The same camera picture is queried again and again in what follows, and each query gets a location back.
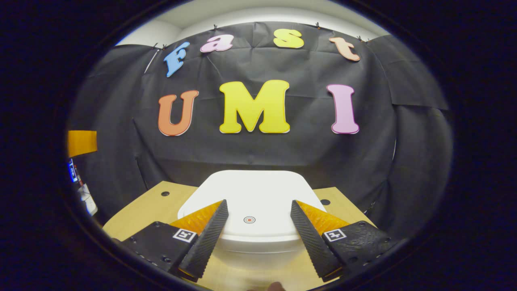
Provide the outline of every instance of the monitor screen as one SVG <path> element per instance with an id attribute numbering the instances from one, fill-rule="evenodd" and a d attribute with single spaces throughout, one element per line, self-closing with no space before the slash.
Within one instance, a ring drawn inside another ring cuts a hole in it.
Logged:
<path id="1" fill-rule="evenodd" d="M 70 172 L 70 178 L 72 179 L 72 183 L 77 182 L 78 179 L 77 175 L 75 174 L 72 159 L 70 159 L 70 161 L 68 162 L 68 171 Z"/>

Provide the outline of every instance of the red target sticker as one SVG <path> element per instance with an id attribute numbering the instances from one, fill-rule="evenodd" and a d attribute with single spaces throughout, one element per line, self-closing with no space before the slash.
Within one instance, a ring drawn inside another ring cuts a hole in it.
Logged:
<path id="1" fill-rule="evenodd" d="M 246 216 L 246 217 L 244 217 L 244 222 L 246 222 L 246 223 L 254 223 L 255 222 L 255 218 L 253 216 Z"/>

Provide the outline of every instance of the hand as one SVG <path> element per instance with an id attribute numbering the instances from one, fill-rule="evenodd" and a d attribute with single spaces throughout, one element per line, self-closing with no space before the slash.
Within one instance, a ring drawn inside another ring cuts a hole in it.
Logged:
<path id="1" fill-rule="evenodd" d="M 282 287 L 282 284 L 280 282 L 273 282 L 269 287 L 267 287 L 267 291 L 285 291 L 284 287 Z"/>

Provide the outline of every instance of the orange object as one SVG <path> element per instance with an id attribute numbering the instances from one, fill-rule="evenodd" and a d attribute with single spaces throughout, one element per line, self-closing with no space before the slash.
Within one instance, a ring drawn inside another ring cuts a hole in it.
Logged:
<path id="1" fill-rule="evenodd" d="M 206 224 L 210 221 L 210 218 L 212 218 L 221 202 L 223 202 L 223 200 L 192 212 L 189 215 L 171 223 L 171 225 L 190 231 L 195 231 L 197 235 L 201 235 L 201 232 L 203 232 L 203 229 L 205 229 Z"/>
<path id="2" fill-rule="evenodd" d="M 68 157 L 97 151 L 97 132 L 91 130 L 68 131 Z"/>
<path id="3" fill-rule="evenodd" d="M 192 122 L 192 111 L 194 110 L 194 98 L 199 95 L 199 91 L 190 90 L 181 94 L 183 99 L 183 112 L 181 120 L 177 124 L 171 123 L 172 103 L 176 100 L 176 95 L 166 95 L 158 100 L 160 111 L 158 112 L 158 129 L 166 136 L 178 136 L 184 134 Z"/>
<path id="4" fill-rule="evenodd" d="M 305 204 L 298 200 L 296 200 L 296 202 L 298 205 L 300 205 L 301 209 L 309 218 L 319 235 L 322 235 L 326 231 L 338 229 L 350 224 L 342 219 L 335 217 L 334 215 L 328 214 L 325 211 L 310 206 L 309 204 Z"/>

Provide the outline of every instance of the white container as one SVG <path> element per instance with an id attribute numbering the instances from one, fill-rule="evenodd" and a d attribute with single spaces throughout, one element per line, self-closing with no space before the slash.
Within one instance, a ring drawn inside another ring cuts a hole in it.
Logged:
<path id="1" fill-rule="evenodd" d="M 178 218 L 223 199 L 229 215 L 213 255 L 239 269 L 275 269 L 303 250 L 291 220 L 293 200 L 325 211 L 297 173 L 227 170 L 210 175 L 179 209 Z"/>

